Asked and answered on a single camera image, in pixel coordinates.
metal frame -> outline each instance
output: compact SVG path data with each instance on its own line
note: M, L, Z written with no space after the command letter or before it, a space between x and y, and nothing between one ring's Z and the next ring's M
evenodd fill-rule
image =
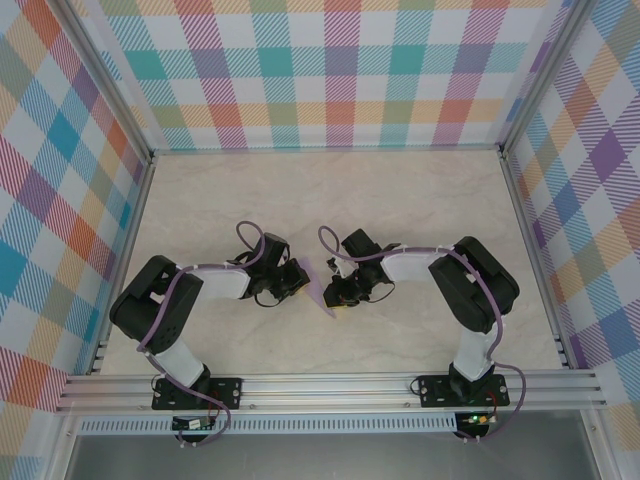
M576 359L575 353L571 349L571 344L567 341L569 339L569 334L560 321L560 311L558 310L556 302L553 300L553 289L551 287L549 279L544 273L544 262L542 261L540 251L536 246L533 229L527 221L527 217L525 215L523 207L524 199L520 195L520 190L516 186L516 180L513 176L513 172L511 171L509 162L504 156L500 154L499 157L500 167L502 168L504 180L507 184L507 190L509 190L509 196L511 197L511 203L513 204L513 209L518 220L518 225L520 226L520 231L522 232L522 239L524 240L527 253L529 254L529 260L531 262L533 274L536 278L536 283L538 284L538 289L540 290L540 297L542 298L542 303L544 305L545 312L547 313L549 324L551 325L551 331L554 333L554 335L559 336L559 339L564 346L564 353L567 357L569 366L571 368L577 368L578 361Z
M504 374L513 409L521 393L519 376ZM238 375L243 378L239 413L321 414L470 412L471 407L423 409L409 390L424 372L387 374L276 374ZM446 375L446 372L433 374ZM524 410L591 410L606 405L600 384L590 370L531 370L525 372L527 396ZM83 415L158 415L151 410L153 375L90 375L69 377L58 412ZM170 415L202 414L207 411L173 411Z
M140 195L134 209L129 232L127 234L123 255L118 263L114 287L109 302L121 290L129 260L133 251L135 238L141 222L142 213L150 190L155 171L153 153L147 144L142 131L131 111L123 100L99 52L89 39L81 20L68 0L48 0L49 6L69 35L74 47L80 54L83 63L92 75L99 90L105 96L107 103L114 110L115 116L123 126L125 133L132 142L141 158L145 158L148 166L145 168L141 184ZM528 123L547 91L549 85L566 58L575 38L597 0L577 0L562 27L558 39L541 68L533 88L521 107L513 126L508 133L504 150L508 153L522 137ZM464 146L455 149L490 149L489 145ZM256 153L271 153L275 150L265 149ZM306 149L306 151L324 151L327 149ZM214 152L168 152L157 151L157 154L192 155L198 153L211 154ZM534 274L540 286L542 299L549 317L556 340L567 339L568 336L559 321L557 307L553 302L550 286L544 275L539 252L535 248L534 237L526 222L522 199L513 181L511 170L505 158L501 159L501 166L505 181L512 198L518 223L520 224L525 245L530 255ZM103 319L96 346L94 358L100 356L101 349L106 347L110 323L106 316ZM566 361L575 366L575 355L565 348ZM100 367L100 359L88 366L96 370ZM507 385L511 392L513 408L520 395L520 380L512 372L505 374ZM619 479L611 445L606 435L606 423L603 422L606 406L604 393L601 391L595 373L589 370L553 370L525 372L528 382L525 410L580 410L583 415L585 429L592 445L598 467L603 478ZM249 375L243 385L243 400L235 418L280 418L283 415L292 418L315 418L317 415L340 415L343 418L356 418L362 415L389 416L403 415L411 418L424 417L430 414L452 414L453 412L469 411L465 408L422 409L418 397L409 392L409 383L420 373L392 373L392 374L343 374L343 375ZM57 441L53 455L45 470L46 479L64 478L76 437L86 433L83 421L92 415L109 418L152 419L158 418L158 412L151 410L151 376L98 376L69 377L69 382L63 392L58 409ZM200 412L166 412L164 418L173 414L206 414ZM126 433L126 428L119 432Z
M111 107L136 153L140 158L144 158L147 163L150 163L152 149L147 143L138 122L133 117L131 109L122 97L120 90L118 90L104 60L82 25L78 14L66 0L47 0L47 3L69 37L71 44L78 52L82 64L93 78L109 107Z
M583 25L591 16L591 12L598 4L599 0L575 0L571 11L567 15L564 25L560 28L558 38L551 46L544 64L540 68L538 75L531 87L531 91L524 99L520 110L516 114L511 129L504 140L504 150L511 151L522 137L529 122L540 106L547 89L553 81L562 65L564 64L569 51L573 46Z

plaid wall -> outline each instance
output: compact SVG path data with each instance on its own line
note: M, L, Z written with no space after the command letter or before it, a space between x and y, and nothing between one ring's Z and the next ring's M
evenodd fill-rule
M561 3L74 0L174 150L493 144Z
M640 1L601 0L511 152L562 322L580 366L601 374L618 459L636 468L639 92Z
M567 19L567 16L569 15L569 12L571 10L571 6L574 3L575 3L575 0L562 0L562 5L558 10L556 18L553 20L553 23L551 24L551 28L549 29L549 32L547 33L547 36L544 39L544 42L542 42L542 46L540 47L540 50L538 50L536 59L531 64L531 67L529 68L529 72L527 72L527 76L525 77L525 80L522 83L520 90L518 91L518 96L516 97L515 102L513 102L513 105L511 106L511 110L509 110L509 115L507 115L507 120L504 122L504 125L502 125L502 129L500 130L500 135L498 135L497 143L503 143L507 136L507 133L509 133L509 130L511 129L511 125L513 125L513 121L516 118L516 115L518 114L518 112L520 111L522 102L527 97L527 95L529 95L529 92L531 91L531 87L533 86L536 78L538 77L538 72L540 71L540 68L544 64L545 60L547 59L547 55L551 50L551 46L553 45L553 42L555 42L556 38L558 38L558 34L560 33L560 30L564 26L564 22Z
M0 479L33 478L82 373L142 161L44 0L0 0Z

aluminum rail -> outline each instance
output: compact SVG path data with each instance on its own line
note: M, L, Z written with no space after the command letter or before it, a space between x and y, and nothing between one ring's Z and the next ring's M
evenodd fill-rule
M508 411L515 407L520 396L520 378L510 371L499 373L505 376L511 397L511 405L501 407L501 410ZM409 384L424 374L236 375L244 380L239 412L243 415L282 415L478 410L477 407L421 408L420 400L410 392ZM591 370L532 370L525 375L527 396L523 410L592 410L606 406L604 394ZM152 410L152 379L152 375L69 377L58 412L70 416L207 414L206 410Z

marble surface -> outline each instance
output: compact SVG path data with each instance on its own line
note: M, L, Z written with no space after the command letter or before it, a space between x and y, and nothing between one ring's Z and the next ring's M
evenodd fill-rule
M361 227L382 246L437 246L473 235L521 289L494 358L560 368L495 152L161 157L129 280L156 254L181 265L235 257L245 250L234 232L242 219L287 239L323 285L331 272L317 239L321 224L341 238ZM452 361L460 330L434 283L405 282L383 302L340 309L335 319L306 294L271 309L251 299L199 298L183 337L216 373L435 371ZM152 373L135 346L113 328L102 373Z

metal post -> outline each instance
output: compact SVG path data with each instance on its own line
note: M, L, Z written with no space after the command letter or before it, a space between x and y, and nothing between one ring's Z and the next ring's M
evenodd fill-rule
M124 101L109 69L89 38L82 21L66 0L48 0L49 8L60 22L64 32L75 47L82 64L91 74L98 90L113 111L116 120L127 135L140 158L151 163L151 147L147 143L138 122Z
M511 125L511 129L507 133L504 141L504 149L507 152L513 150L524 134L529 122L538 110L540 102L542 102L544 95L547 93L547 89L555 80L567 55L569 55L573 42L582 30L582 26L589 19L597 3L598 0L575 0L573 2L571 11L567 15L564 25L561 27L558 38L551 46L547 58L531 87L529 95L527 95L522 103Z

